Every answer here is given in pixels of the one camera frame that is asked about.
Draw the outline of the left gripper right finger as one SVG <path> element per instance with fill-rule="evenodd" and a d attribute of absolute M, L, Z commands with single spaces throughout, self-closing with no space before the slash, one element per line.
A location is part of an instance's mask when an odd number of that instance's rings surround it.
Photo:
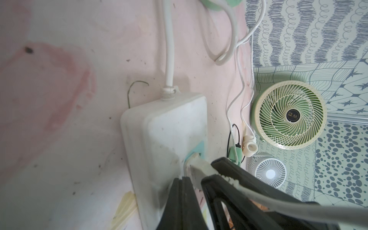
<path fill-rule="evenodd" d="M 216 230 L 228 230 L 230 225 L 224 208 L 227 208 L 236 230 L 338 230 L 338 224 L 318 223 L 279 214 L 276 211 L 262 211 L 232 185 L 224 176 L 237 179 L 240 185 L 252 192 L 269 198 L 300 204 L 301 201 L 256 179 L 244 169 L 236 166 L 225 157 L 210 165 L 219 175 L 202 179 L 203 192 Z"/>

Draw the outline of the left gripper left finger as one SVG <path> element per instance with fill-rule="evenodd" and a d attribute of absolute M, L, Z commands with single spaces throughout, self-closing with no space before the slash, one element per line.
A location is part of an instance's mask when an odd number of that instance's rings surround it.
<path fill-rule="evenodd" d="M 206 230 L 189 177 L 173 180 L 158 230 Z"/>

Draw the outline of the green USB charger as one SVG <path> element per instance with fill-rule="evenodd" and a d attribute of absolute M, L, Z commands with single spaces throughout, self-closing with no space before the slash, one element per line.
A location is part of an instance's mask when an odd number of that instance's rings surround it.
<path fill-rule="evenodd" d="M 227 154 L 228 158 L 233 162 L 236 163 L 237 166 L 241 165 L 243 154 L 240 144 L 236 144 L 235 146 L 231 146 L 230 150 Z"/>

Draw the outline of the white power strip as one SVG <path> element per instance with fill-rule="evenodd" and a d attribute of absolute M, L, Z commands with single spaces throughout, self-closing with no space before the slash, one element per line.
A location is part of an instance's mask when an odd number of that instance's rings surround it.
<path fill-rule="evenodd" d="M 178 93 L 128 109 L 121 130 L 143 229 L 154 230 L 172 182 L 185 174 L 185 162 L 208 152 L 206 97 Z"/>

